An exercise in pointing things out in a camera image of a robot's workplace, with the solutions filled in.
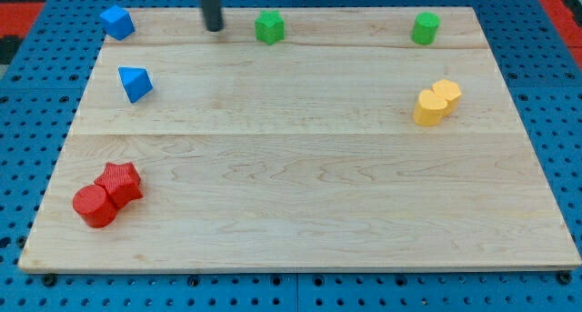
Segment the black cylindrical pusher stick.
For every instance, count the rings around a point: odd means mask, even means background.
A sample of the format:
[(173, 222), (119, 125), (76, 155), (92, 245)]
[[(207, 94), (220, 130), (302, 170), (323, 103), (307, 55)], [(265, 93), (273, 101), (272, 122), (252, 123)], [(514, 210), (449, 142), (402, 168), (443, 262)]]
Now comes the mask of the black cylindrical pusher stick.
[(220, 32), (224, 28), (221, 0), (199, 0), (206, 29)]

